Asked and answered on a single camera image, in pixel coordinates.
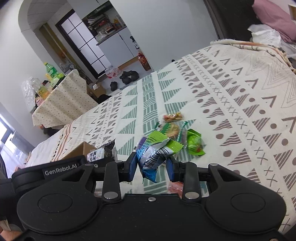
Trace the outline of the person's left hand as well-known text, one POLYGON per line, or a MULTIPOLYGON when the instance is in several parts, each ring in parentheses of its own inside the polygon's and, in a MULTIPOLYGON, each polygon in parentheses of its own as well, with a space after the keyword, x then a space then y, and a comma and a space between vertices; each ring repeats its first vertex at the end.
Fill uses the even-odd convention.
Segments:
POLYGON ((10 228, 11 230, 4 230, 1 227, 1 236, 3 239, 14 240, 23 233, 22 230, 16 225, 11 225, 10 228))

